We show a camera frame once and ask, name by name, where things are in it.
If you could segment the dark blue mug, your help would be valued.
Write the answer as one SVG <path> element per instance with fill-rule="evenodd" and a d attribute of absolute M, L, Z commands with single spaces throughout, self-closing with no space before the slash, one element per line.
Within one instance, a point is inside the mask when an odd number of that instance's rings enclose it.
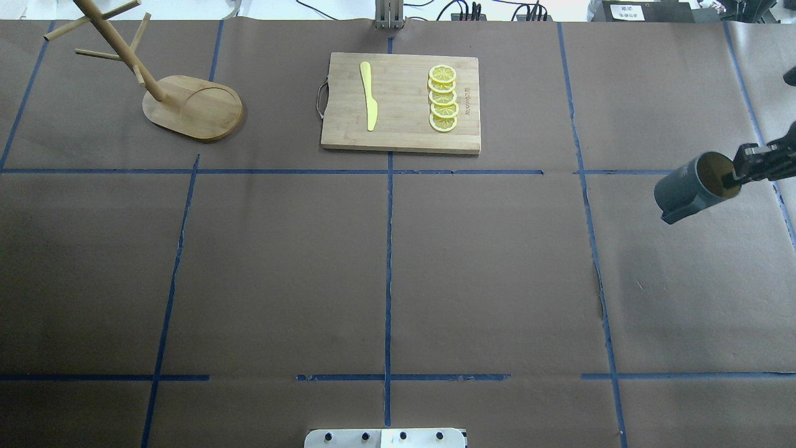
<path fill-rule="evenodd" d="M 739 195 L 733 162 L 716 151 L 707 151 L 658 181 L 654 198 L 662 216 L 671 225 L 683 218 Z"/>

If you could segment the wooden cup rack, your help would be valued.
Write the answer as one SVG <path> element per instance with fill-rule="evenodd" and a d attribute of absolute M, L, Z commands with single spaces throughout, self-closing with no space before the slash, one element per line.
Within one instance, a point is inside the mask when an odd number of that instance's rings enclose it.
<path fill-rule="evenodd" d="M 43 39 L 51 42 L 74 29 L 92 25 L 111 47 L 112 52 L 76 49 L 75 53 L 124 63 L 136 77 L 137 85 L 145 88 L 142 111 L 151 123 L 201 142 L 222 139 L 239 127 L 243 119 L 244 104 L 232 88 L 187 75 L 171 75 L 160 80 L 154 78 L 137 56 L 137 49 L 151 19 L 149 12 L 144 14 L 130 42 L 117 31 L 111 18 L 139 7 L 141 2 L 127 1 L 106 12 L 94 1 L 74 3 L 82 12 L 82 17 L 49 31 L 44 34 Z"/>

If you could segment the black box with label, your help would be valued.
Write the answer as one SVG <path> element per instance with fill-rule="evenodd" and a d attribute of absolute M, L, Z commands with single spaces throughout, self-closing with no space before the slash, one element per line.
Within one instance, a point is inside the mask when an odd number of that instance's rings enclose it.
<path fill-rule="evenodd" d="M 695 22 L 691 5 L 677 1 L 595 1 L 588 18 L 590 22 Z"/>

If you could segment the lemon slice four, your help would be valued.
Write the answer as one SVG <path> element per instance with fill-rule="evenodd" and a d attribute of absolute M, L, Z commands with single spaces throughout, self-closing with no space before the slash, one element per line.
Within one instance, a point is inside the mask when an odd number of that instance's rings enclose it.
<path fill-rule="evenodd" d="M 430 113 L 440 119 L 454 119 L 460 113 L 460 106 L 455 101 L 445 105 L 430 103 Z"/>

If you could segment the lemon slice two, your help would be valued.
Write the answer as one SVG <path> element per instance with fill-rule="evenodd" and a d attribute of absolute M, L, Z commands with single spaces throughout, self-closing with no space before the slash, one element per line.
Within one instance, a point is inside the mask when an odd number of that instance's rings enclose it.
<path fill-rule="evenodd" d="M 450 83 L 438 83 L 435 82 L 435 80 L 429 79 L 427 80 L 427 88 L 429 88 L 429 90 L 432 93 L 438 93 L 438 94 L 454 93 L 456 88 L 456 82 L 453 81 Z"/>

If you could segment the lemon slice three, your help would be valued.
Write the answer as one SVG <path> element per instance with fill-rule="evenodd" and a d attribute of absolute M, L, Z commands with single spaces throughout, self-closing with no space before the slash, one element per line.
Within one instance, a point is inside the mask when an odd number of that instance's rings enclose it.
<path fill-rule="evenodd" d="M 428 98 L 430 104 L 432 105 L 449 106 L 456 104 L 458 96 L 455 91 L 449 91 L 449 93 L 438 93 L 437 91 L 429 91 Z"/>

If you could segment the bamboo cutting board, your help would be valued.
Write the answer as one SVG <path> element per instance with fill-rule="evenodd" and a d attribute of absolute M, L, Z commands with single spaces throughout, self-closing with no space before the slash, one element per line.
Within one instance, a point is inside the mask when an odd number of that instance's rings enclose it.
<path fill-rule="evenodd" d="M 372 66 L 373 96 L 378 102 L 374 131 L 367 130 L 360 75 L 364 60 Z M 435 131 L 428 120 L 428 71 L 441 63 L 457 73 L 460 113 L 457 127 L 449 133 Z M 481 151 L 479 61 L 474 57 L 332 53 L 327 83 L 320 140 L 325 149 L 452 155 L 478 155 Z"/>

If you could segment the yellow plastic knife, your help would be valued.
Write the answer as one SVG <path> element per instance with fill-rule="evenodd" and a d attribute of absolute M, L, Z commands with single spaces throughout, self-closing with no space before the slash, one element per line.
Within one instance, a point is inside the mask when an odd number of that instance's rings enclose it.
<path fill-rule="evenodd" d="M 366 97 L 367 130 L 374 131 L 378 119 L 378 102 L 373 96 L 373 72 L 372 66 L 367 60 L 360 63 L 360 75 L 364 97 Z"/>

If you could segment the white mounting pillar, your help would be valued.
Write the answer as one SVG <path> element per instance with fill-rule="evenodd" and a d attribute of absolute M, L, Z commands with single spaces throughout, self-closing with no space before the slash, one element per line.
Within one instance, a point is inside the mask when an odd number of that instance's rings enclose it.
<path fill-rule="evenodd" d="M 318 429 L 304 447 L 467 447 L 465 430 L 452 427 Z"/>

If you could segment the aluminium frame post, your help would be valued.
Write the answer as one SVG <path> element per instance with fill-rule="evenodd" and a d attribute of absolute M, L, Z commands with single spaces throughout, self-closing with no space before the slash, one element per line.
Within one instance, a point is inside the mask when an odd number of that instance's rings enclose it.
<path fill-rule="evenodd" d="M 375 0 L 374 27 L 376 29 L 403 29 L 406 23 L 404 0 Z"/>

